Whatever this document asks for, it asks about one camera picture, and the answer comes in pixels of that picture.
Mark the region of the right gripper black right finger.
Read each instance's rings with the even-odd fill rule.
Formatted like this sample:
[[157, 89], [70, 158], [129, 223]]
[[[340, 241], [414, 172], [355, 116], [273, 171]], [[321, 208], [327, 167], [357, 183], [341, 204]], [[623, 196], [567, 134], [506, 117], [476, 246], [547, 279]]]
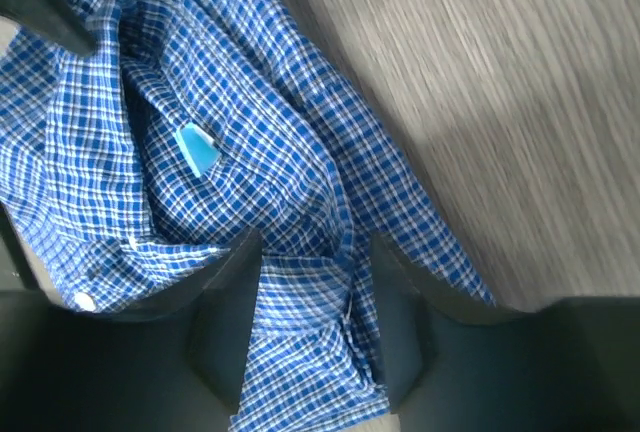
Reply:
[[370, 245], [377, 377], [405, 431], [635, 431], [639, 301], [489, 305]]

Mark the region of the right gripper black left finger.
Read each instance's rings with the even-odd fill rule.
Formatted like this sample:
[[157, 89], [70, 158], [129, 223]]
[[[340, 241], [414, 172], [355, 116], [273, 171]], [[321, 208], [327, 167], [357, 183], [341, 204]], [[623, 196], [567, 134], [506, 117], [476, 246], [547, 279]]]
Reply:
[[114, 314], [1, 295], [5, 431], [223, 431], [238, 411], [262, 239]]

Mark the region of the dark blue checkered shirt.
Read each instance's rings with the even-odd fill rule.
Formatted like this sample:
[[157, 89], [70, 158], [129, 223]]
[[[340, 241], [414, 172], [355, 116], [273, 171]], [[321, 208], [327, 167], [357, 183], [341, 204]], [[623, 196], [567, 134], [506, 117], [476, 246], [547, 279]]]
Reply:
[[23, 30], [1, 61], [1, 199], [63, 301], [122, 311], [263, 238], [235, 431], [384, 414], [370, 237], [492, 296], [351, 83], [281, 0], [65, 0], [82, 58]]

